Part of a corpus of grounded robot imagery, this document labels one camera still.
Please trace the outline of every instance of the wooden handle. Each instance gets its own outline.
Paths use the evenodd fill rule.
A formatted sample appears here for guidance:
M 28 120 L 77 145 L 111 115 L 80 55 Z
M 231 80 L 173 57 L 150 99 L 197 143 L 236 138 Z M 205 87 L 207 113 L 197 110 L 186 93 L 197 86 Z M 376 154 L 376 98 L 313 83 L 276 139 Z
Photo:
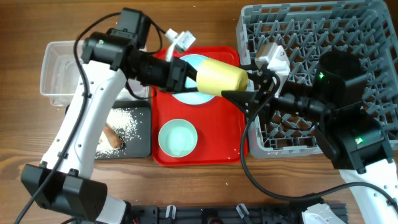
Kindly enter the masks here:
M 117 149 L 122 146 L 122 143 L 123 143 L 122 140 L 120 140 L 119 136 L 113 131 L 113 129 L 111 127 L 109 127 L 108 124 L 105 124 L 103 131 L 104 131 L 106 138 L 109 141 L 109 144 L 113 148 Z

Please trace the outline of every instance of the red cutting board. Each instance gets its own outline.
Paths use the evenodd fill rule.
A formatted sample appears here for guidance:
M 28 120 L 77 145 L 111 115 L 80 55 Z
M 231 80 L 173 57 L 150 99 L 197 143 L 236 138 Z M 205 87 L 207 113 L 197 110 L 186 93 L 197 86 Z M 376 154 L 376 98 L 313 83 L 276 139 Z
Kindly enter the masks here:
M 182 55 L 200 54 L 231 65 L 239 65 L 239 55 L 231 47 L 192 47 Z M 156 55 L 164 58 L 165 50 Z M 172 119 L 191 122 L 198 133 L 193 152 L 181 158 L 166 155 L 159 146 L 161 127 Z M 228 164 L 240 161 L 239 145 L 245 117 L 235 105 L 216 96 L 202 105 L 186 105 L 171 94 L 158 92 L 152 99 L 152 157 L 163 166 L 196 166 Z M 245 142 L 244 155 L 248 153 Z

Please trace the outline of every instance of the wooden table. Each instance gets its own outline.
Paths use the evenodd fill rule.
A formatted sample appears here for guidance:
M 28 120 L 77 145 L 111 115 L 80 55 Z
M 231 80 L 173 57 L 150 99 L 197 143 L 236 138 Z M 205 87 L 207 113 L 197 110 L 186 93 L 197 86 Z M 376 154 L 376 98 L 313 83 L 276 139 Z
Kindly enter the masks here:
M 123 7 L 143 10 L 167 29 L 192 31 L 195 46 L 227 45 L 236 48 L 235 27 L 243 6 L 273 1 L 157 1 L 119 0 L 2 0 L 0 3 L 0 223 L 11 223 L 30 195 L 19 180 L 24 164 L 37 165 L 53 141 L 64 116 L 39 93 L 45 46 L 51 41 L 73 40 L 97 18 Z M 396 7 L 390 5 L 394 15 Z M 115 19 L 95 30 L 105 31 Z M 158 47 L 151 31 L 149 50 Z M 319 192 L 343 181 L 323 155 L 257 160 L 248 166 L 267 189 L 286 195 Z M 133 205 L 261 205 L 280 202 L 255 189 L 240 164 L 164 168 L 152 159 L 124 159 L 95 163 L 94 180 L 108 185 L 109 193 Z M 363 219 L 349 190 L 325 197 L 347 204 L 350 223 Z M 66 215 L 40 209 L 36 204 L 25 223 L 60 223 Z

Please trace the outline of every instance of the plate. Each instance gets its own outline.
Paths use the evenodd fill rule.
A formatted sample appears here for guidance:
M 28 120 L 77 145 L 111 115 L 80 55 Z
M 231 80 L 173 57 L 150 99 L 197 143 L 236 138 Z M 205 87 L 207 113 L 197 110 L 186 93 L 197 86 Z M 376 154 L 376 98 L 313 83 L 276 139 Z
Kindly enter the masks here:
M 180 59 L 188 62 L 190 65 L 192 65 L 192 67 L 194 69 L 198 70 L 202 61 L 206 60 L 207 57 L 203 56 L 203 55 L 198 55 L 198 54 L 190 54 L 190 55 L 183 56 Z M 195 88 L 195 87 L 197 87 L 197 83 L 194 80 L 192 80 L 191 78 L 187 78 L 187 80 L 185 81 L 185 87 L 186 88 Z M 173 94 L 173 96 L 176 99 L 178 99 L 178 101 L 181 101 L 182 103 L 185 103 L 188 105 L 204 104 L 214 98 L 214 96 L 212 96 L 212 95 L 199 93 L 199 92 L 178 93 L 178 94 Z

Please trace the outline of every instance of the mint green bowl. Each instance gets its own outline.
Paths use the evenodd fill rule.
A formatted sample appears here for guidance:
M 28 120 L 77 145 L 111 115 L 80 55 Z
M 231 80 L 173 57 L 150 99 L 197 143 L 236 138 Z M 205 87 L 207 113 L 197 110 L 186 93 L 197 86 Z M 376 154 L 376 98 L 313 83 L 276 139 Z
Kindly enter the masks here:
M 198 142 L 195 127 L 184 119 L 173 119 L 159 131 L 160 148 L 171 157 L 184 157 L 190 154 Z

